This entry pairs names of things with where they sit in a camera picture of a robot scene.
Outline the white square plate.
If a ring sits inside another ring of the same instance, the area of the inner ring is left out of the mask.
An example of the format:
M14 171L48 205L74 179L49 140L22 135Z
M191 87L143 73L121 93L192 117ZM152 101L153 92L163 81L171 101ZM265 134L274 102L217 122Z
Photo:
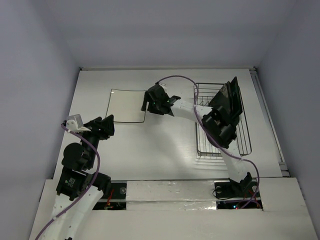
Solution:
M115 123L134 124L145 121L144 90L111 89L106 116L113 115Z

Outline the black floral square plate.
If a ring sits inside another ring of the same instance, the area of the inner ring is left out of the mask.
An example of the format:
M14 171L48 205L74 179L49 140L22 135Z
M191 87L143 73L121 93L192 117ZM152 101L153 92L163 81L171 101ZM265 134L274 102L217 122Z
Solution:
M212 108L222 107L230 114L232 110L230 90L230 82L228 81L221 87L218 93L209 102L208 106Z

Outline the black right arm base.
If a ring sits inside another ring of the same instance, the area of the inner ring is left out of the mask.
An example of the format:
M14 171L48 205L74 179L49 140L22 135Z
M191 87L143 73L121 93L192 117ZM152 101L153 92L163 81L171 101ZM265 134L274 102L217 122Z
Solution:
M217 181L214 183L212 195L219 200L246 199L253 195L257 189L257 182L254 180L242 180L241 182Z

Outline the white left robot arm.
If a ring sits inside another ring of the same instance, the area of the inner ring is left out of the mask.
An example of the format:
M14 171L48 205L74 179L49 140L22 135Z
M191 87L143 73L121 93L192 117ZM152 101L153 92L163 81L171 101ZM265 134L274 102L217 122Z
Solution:
M43 240L77 239L95 204L111 191L108 175L98 169L94 173L88 171L101 164L98 145L114 135L114 116L97 117L83 123L81 116L76 114L62 123L62 129L80 141L70 143L63 151L52 221Z

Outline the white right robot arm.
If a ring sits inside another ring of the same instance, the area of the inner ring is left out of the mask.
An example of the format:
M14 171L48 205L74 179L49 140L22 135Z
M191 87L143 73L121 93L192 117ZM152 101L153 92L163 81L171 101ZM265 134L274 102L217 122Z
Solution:
M222 154L231 192L235 196L242 196L248 191L252 176L236 142L237 125L243 113L238 83L225 83L207 106L187 102L176 95L169 96L165 88L157 83L145 91L141 110L198 123L208 141L219 148Z

